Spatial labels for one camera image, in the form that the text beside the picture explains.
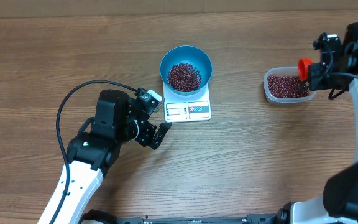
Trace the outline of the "orange measuring scoop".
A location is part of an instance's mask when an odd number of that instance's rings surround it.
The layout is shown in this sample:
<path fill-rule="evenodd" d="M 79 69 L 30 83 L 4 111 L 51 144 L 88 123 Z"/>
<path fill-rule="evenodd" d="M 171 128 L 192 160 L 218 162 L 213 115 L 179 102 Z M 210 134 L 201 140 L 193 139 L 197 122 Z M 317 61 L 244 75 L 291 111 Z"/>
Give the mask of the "orange measuring scoop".
<path fill-rule="evenodd" d="M 298 76 L 301 81 L 307 81 L 309 78 L 309 66 L 313 61 L 308 58 L 301 58 L 298 61 Z"/>

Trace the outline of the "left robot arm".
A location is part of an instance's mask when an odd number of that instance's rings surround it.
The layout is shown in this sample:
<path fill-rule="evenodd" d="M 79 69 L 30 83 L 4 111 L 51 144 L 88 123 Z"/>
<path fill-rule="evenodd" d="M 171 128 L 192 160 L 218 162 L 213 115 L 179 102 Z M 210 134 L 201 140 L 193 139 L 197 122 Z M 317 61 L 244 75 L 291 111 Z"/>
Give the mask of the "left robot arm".
<path fill-rule="evenodd" d="M 85 212 L 86 205 L 123 144 L 135 140 L 143 147 L 159 147 L 171 124 L 154 126 L 148 119 L 163 101 L 158 93 L 143 88 L 133 98 L 120 90 L 101 91 L 95 116 L 84 122 L 68 144 L 68 164 L 39 223 L 117 223 L 117 217 L 109 213 Z"/>

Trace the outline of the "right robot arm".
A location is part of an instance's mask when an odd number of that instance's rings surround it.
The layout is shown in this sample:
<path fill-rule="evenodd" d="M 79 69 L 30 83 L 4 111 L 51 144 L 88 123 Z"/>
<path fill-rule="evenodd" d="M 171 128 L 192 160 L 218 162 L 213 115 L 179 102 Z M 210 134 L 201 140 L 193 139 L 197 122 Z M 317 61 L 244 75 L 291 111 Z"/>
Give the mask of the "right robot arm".
<path fill-rule="evenodd" d="M 353 164 L 332 176 L 323 194 L 305 202 L 290 202 L 266 223 L 358 223 L 358 22 L 346 27 L 344 40 L 323 32 L 313 42 L 320 61 L 298 62 L 298 76 L 308 89 L 329 90 L 329 99 L 349 92 L 356 121 Z"/>

